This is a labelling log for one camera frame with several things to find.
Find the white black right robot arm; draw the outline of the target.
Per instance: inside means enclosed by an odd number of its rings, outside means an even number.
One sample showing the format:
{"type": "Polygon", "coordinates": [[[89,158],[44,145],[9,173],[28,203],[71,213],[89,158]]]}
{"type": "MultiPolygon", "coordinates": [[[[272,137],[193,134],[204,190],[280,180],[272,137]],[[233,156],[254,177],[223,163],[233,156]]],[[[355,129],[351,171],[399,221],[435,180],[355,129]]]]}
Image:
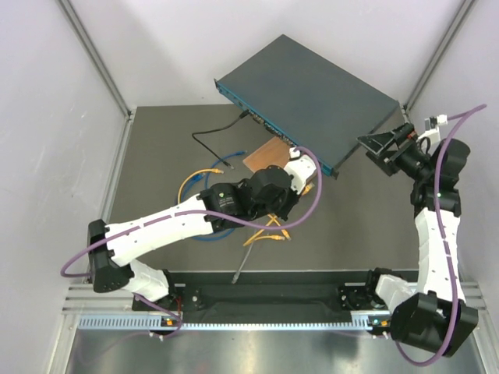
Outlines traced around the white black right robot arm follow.
{"type": "Polygon", "coordinates": [[[451,357],[479,322],[458,279],[462,208],[455,186],[470,149],[458,139],[418,136],[410,123],[358,141],[386,175],[402,171],[413,180],[410,203],[419,241],[416,287],[393,270],[376,268],[368,273],[364,299],[389,310],[389,334],[397,344],[451,357]]]}

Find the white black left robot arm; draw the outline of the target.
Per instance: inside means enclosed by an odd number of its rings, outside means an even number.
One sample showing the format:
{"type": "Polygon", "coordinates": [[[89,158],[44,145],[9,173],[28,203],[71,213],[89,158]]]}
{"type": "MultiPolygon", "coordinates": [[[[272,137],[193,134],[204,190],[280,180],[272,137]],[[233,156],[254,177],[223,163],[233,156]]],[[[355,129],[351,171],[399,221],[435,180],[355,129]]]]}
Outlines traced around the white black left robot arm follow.
{"type": "Polygon", "coordinates": [[[186,238],[239,228],[243,221],[268,214],[285,220],[314,173],[313,167],[296,162],[284,168],[271,165],[240,182],[214,184],[182,203],[139,220],[90,223],[91,243],[104,241],[89,253],[94,292],[126,289],[160,309],[172,307],[177,291],[170,284],[168,272],[150,268],[138,257],[186,238]]]}

